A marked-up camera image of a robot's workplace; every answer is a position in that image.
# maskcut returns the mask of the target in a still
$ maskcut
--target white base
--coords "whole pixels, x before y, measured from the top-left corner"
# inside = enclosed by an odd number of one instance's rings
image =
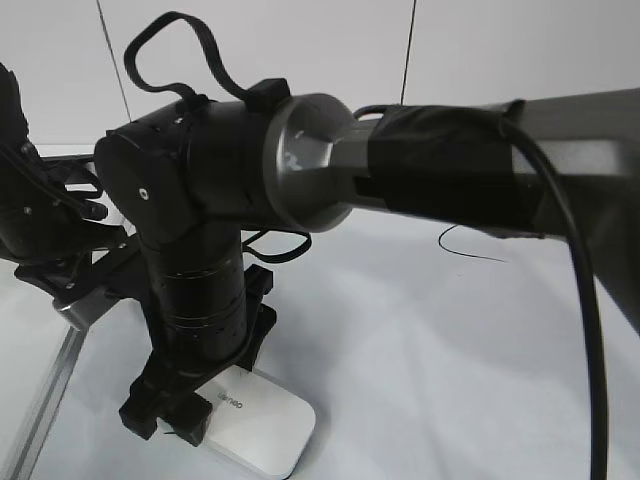
[[[198,393],[213,404],[200,448],[222,452],[264,478],[291,475],[315,427],[311,405],[236,366]]]

